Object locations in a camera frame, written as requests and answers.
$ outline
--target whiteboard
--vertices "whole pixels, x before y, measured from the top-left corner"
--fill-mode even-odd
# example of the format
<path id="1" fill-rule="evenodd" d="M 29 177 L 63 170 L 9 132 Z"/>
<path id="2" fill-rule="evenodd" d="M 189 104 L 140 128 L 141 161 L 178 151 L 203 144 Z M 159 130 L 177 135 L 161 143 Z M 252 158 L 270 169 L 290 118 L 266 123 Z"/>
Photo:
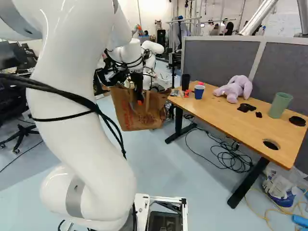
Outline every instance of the whiteboard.
<path id="1" fill-rule="evenodd" d="M 298 13 L 276 13 L 269 16 L 266 24 L 266 36 L 293 37 L 301 33 L 301 23 Z"/>

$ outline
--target gray cubicle partition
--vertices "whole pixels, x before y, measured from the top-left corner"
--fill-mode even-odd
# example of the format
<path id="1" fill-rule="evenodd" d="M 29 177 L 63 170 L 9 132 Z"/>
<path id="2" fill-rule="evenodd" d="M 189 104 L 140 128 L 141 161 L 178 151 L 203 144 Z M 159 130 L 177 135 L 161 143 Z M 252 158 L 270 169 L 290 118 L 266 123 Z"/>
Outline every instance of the gray cubicle partition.
<path id="1" fill-rule="evenodd" d="M 191 80 L 222 86 L 241 73 L 249 76 L 259 41 L 185 40 L 182 73 Z"/>
<path id="2" fill-rule="evenodd" d="M 271 103 L 277 92 L 294 96 L 289 109 L 308 116 L 308 38 L 191 37 L 184 40 L 182 72 L 221 86 L 234 75 L 253 82 L 252 97 Z M 308 133 L 295 166 L 308 174 Z"/>
<path id="3" fill-rule="evenodd" d="M 289 109 L 308 116 L 308 45 L 267 42 L 253 84 L 252 97 L 271 103 L 277 92 L 289 93 Z M 295 166 L 308 173 L 308 133 Z"/>

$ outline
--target cable bundle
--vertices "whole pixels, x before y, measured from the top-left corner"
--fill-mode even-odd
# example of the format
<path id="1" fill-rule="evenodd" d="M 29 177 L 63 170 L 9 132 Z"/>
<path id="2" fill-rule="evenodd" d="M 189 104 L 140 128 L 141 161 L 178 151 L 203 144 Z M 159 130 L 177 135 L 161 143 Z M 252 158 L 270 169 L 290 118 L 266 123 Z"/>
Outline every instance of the cable bundle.
<path id="1" fill-rule="evenodd" d="M 121 147 L 121 151 L 122 154 L 124 156 L 124 158 L 126 159 L 126 151 L 124 149 L 124 142 L 123 142 L 123 137 L 121 134 L 121 131 L 119 129 L 119 127 L 116 125 L 116 123 L 109 118 L 108 116 L 106 116 L 100 109 L 99 107 L 93 103 L 91 100 L 88 100 L 87 98 L 84 98 L 80 95 L 76 95 L 70 92 L 66 92 L 63 90 L 58 90 L 54 87 L 51 87 L 47 84 L 41 83 L 39 81 L 36 80 L 32 80 L 32 79 L 28 79 L 28 78 L 24 78 L 24 77 L 19 77 L 16 75 L 12 75 L 12 74 L 0 74 L 0 82 L 3 83 L 7 83 L 9 85 L 17 85 L 20 87 L 26 87 L 26 88 L 30 88 L 30 89 L 35 89 L 35 90 L 40 90 L 40 91 L 45 91 L 45 92 L 49 92 L 49 93 L 54 93 L 54 94 L 58 94 L 61 95 L 67 99 L 70 99 L 80 105 L 83 105 L 87 108 L 89 108 L 90 111 L 88 111 L 88 113 L 92 113 L 95 112 L 96 114 L 98 114 L 99 116 L 102 117 L 102 119 L 104 120 L 105 124 L 107 125 L 107 127 L 109 128 L 109 130 L 112 132 L 112 134 L 114 135 L 114 137 L 116 138 L 117 142 L 119 143 L 120 147 Z M 63 118 L 56 118 L 56 119 L 47 119 L 48 121 L 55 121 L 55 120 L 63 120 L 63 119 L 68 119 L 76 117 L 76 115 L 72 115 L 72 116 L 66 116 Z M 110 126 L 111 123 L 117 130 L 119 137 L 116 135 L 115 131 L 112 129 L 112 127 Z M 136 215 L 136 208 L 135 208 L 135 204 L 133 204 L 132 206 L 132 210 L 133 210 L 133 222 L 134 222 L 134 231 L 137 231 L 137 215 Z"/>
<path id="2" fill-rule="evenodd" d="M 193 131 L 196 131 L 196 130 L 204 131 L 210 139 L 214 140 L 215 142 L 217 142 L 219 144 L 219 145 L 212 146 L 210 150 L 211 150 L 212 154 L 221 163 L 221 166 L 214 164 L 209 159 L 205 158 L 201 154 L 198 154 L 188 145 L 188 143 L 187 143 L 188 135 L 190 133 L 192 133 Z M 246 154 L 243 154 L 241 151 L 238 150 L 238 146 L 236 145 L 237 144 L 236 141 L 233 141 L 233 144 L 230 145 L 227 142 L 223 141 L 221 138 L 214 137 L 213 135 L 211 135 L 208 131 L 206 131 L 204 129 L 197 128 L 197 129 L 194 129 L 194 130 L 191 130 L 190 132 L 188 132 L 185 136 L 185 143 L 186 143 L 187 147 L 194 154 L 196 154 L 197 156 L 205 159 L 206 161 L 208 161 L 209 163 L 211 163 L 212 165 L 214 165 L 215 167 L 217 167 L 219 169 L 230 169 L 230 170 L 232 170 L 236 173 L 245 173 L 245 172 L 249 172 L 251 167 L 253 167 L 251 157 L 246 155 Z M 214 150 L 218 149 L 218 148 L 222 149 L 222 151 L 217 154 L 217 153 L 214 152 Z"/>

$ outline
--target blue cup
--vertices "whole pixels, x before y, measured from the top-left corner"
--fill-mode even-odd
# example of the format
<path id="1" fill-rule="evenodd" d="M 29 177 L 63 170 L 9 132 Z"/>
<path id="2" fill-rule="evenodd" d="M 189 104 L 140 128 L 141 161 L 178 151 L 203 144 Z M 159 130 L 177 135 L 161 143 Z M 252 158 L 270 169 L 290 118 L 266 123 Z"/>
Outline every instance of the blue cup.
<path id="1" fill-rule="evenodd" d="M 205 90 L 205 86 L 204 85 L 196 85 L 196 86 L 194 86 L 194 97 L 196 98 L 196 100 L 202 99 L 204 90 Z"/>

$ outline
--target sage green tumbler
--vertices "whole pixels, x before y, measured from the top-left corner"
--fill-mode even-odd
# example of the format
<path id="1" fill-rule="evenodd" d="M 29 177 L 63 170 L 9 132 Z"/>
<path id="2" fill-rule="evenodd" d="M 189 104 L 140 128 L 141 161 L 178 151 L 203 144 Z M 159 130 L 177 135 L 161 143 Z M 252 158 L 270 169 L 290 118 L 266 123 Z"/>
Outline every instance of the sage green tumbler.
<path id="1" fill-rule="evenodd" d="M 292 95 L 278 92 L 273 103 L 271 104 L 269 116 L 274 119 L 279 119 L 282 116 L 284 110 L 289 106 L 292 99 Z"/>

